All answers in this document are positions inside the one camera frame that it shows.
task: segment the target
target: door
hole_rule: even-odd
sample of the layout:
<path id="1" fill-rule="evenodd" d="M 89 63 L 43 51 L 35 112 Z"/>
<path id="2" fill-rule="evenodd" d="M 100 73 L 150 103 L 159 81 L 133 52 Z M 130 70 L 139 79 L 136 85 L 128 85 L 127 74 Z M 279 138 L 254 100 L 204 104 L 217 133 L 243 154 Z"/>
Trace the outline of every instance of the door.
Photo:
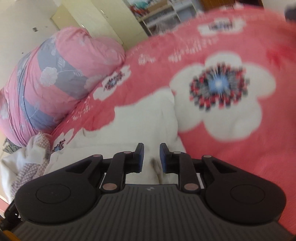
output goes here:
<path id="1" fill-rule="evenodd" d="M 122 0 L 91 0 L 127 49 L 147 39 L 147 34 Z"/>
<path id="2" fill-rule="evenodd" d="M 201 0 L 201 2 L 203 3 L 205 10 L 210 10 L 223 5 L 234 4 L 235 0 Z"/>
<path id="3" fill-rule="evenodd" d="M 63 5 L 77 21 L 83 25 L 92 37 L 107 36 L 122 44 L 114 29 L 92 4 L 91 0 L 63 0 Z"/>
<path id="4" fill-rule="evenodd" d="M 52 16 L 52 20 L 59 29 L 70 26 L 77 28 L 80 27 L 76 20 L 73 18 L 73 16 L 69 13 L 68 9 L 63 4 L 58 7 L 56 13 Z"/>

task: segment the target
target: cabinet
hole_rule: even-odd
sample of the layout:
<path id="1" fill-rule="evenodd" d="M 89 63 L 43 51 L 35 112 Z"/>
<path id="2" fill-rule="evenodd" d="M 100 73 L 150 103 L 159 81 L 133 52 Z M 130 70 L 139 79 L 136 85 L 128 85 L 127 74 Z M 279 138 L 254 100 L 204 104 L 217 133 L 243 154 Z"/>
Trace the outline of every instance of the cabinet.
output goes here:
<path id="1" fill-rule="evenodd" d="M 74 26 L 79 28 L 80 25 L 75 18 L 69 13 L 68 9 L 62 4 L 58 7 L 56 13 L 52 16 L 53 22 L 59 29 Z"/>
<path id="2" fill-rule="evenodd" d="M 92 0 L 92 3 L 114 29 L 125 49 L 129 49 L 148 38 L 122 0 Z"/>
<path id="3" fill-rule="evenodd" d="M 79 26 L 83 25 L 92 37 L 108 36 L 123 44 L 114 29 L 90 0 L 62 0 L 62 5 Z"/>
<path id="4" fill-rule="evenodd" d="M 188 21 L 197 11 L 191 0 L 168 3 L 150 12 L 142 18 L 137 18 L 146 33 L 151 35 L 173 29 L 178 24 Z"/>

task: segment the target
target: white sheet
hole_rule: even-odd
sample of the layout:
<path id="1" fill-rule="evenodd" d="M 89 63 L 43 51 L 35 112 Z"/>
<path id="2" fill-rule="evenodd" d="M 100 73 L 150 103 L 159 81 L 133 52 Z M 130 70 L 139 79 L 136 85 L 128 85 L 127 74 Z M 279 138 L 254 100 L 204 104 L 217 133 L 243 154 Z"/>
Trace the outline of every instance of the white sheet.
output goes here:
<path id="1" fill-rule="evenodd" d="M 111 158 L 117 152 L 134 151 L 142 142 L 145 148 L 142 172 L 128 174 L 126 183 L 175 183 L 176 175 L 165 175 L 163 179 L 159 145 L 165 142 L 171 151 L 185 152 L 177 130 L 174 96 L 169 88 L 162 88 L 136 104 L 116 107 L 114 121 L 100 130 L 81 129 L 61 151 L 51 155 L 45 174 L 93 154 Z"/>
<path id="2" fill-rule="evenodd" d="M 16 152 L 0 160 L 0 174 L 3 191 L 9 203 L 14 199 L 12 184 L 17 180 L 18 174 L 26 164 L 43 164 L 47 154 L 47 149 L 38 145 L 39 135 L 31 137 L 27 147 L 21 148 Z"/>

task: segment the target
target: pink bed sheet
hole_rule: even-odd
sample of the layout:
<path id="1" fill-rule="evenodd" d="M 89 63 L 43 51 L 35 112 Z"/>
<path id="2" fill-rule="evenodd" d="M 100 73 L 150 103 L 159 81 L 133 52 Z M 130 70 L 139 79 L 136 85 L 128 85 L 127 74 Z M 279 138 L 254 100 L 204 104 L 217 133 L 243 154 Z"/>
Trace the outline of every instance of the pink bed sheet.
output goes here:
<path id="1" fill-rule="evenodd" d="M 296 24 L 261 8 L 214 10 L 129 50 L 53 141 L 61 149 L 81 128 L 109 124 L 115 106 L 170 86 L 186 151 L 279 185 L 287 197 L 280 223 L 296 233 L 295 76 Z"/>

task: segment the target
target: round black pad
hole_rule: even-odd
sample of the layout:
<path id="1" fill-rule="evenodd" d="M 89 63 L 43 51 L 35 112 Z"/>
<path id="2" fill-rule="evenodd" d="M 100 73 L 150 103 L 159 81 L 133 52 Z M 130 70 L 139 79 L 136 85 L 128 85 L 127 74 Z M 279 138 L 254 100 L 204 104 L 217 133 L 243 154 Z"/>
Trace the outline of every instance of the round black pad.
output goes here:
<path id="1" fill-rule="evenodd" d="M 264 191 L 253 185 L 238 185 L 231 189 L 230 194 L 234 200 L 245 204 L 259 203 L 265 198 Z"/>
<path id="2" fill-rule="evenodd" d="M 85 215 L 96 200 L 97 191 L 86 176 L 60 169 L 22 186 L 15 205 L 23 220 L 60 224 Z"/>
<path id="3" fill-rule="evenodd" d="M 48 204 L 57 204 L 69 198 L 71 190 L 61 184 L 49 184 L 38 189 L 36 197 Z"/>
<path id="4" fill-rule="evenodd" d="M 278 219 L 286 205 L 285 194 L 277 185 L 244 171 L 217 175 L 205 199 L 222 218 L 249 225 Z"/>

